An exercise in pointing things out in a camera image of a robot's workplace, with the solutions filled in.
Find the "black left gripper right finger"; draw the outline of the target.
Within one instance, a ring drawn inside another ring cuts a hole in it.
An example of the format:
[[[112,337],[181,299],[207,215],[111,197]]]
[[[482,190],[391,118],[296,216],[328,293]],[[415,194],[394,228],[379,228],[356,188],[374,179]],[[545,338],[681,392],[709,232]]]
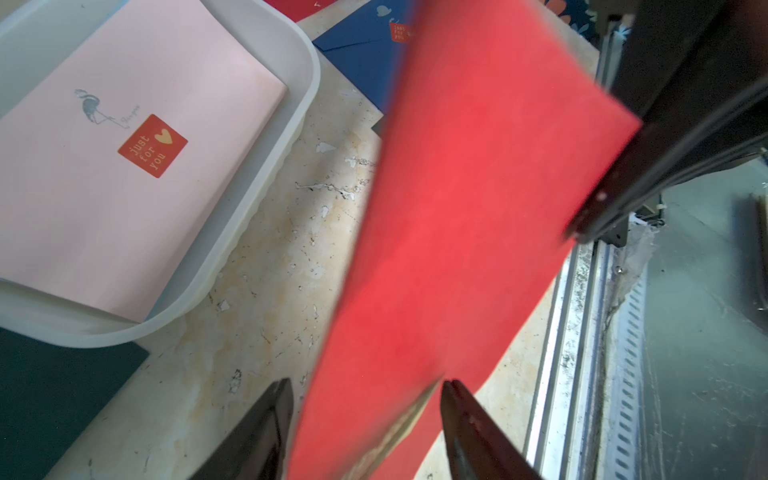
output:
[[[541,480],[459,380],[443,382],[440,413],[452,479]]]

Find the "pink envelope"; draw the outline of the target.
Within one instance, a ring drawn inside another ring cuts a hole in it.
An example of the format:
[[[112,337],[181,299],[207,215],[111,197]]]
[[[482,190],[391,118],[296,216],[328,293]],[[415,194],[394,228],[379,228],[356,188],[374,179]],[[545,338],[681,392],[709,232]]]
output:
[[[199,1],[131,1],[1,120],[1,277],[141,322],[286,93]]]

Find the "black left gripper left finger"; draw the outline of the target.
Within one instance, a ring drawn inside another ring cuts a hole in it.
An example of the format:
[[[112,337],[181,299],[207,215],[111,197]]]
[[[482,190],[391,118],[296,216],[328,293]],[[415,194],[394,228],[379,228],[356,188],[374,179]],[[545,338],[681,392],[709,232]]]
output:
[[[293,411],[291,380],[284,378],[271,383],[192,477],[280,479]]]

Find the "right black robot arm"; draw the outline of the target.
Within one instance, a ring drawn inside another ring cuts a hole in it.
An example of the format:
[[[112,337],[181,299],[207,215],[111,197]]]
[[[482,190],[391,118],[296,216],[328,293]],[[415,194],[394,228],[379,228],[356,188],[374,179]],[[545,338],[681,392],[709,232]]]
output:
[[[766,2],[639,2],[610,93],[643,125],[569,224],[580,243],[766,145]]]

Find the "light blue envelope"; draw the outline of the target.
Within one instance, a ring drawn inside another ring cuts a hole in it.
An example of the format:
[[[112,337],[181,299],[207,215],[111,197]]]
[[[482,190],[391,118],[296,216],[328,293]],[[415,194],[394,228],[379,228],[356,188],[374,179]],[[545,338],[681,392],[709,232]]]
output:
[[[178,269],[163,289],[145,321],[149,321],[174,304],[189,287],[194,276],[195,273],[184,273],[181,269]]]

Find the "white plastic storage box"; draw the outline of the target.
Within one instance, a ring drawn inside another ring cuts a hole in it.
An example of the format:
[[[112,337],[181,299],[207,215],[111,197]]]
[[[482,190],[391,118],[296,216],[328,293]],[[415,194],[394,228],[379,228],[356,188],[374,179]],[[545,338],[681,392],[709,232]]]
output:
[[[131,1],[32,1],[1,24],[1,120]],[[1,277],[4,329],[71,348],[147,336],[191,311],[212,288],[303,127],[320,83],[318,55],[298,25],[263,1],[199,1],[286,87],[174,273],[195,273],[182,296],[149,321],[116,315]]]

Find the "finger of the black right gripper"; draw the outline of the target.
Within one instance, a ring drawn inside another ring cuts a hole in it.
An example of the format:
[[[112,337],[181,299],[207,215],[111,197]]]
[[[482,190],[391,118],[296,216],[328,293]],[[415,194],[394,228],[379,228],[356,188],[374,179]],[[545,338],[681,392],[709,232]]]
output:
[[[731,168],[767,141],[767,79],[762,77],[711,112],[686,103],[643,126],[569,223],[580,243],[602,236],[652,195]]]

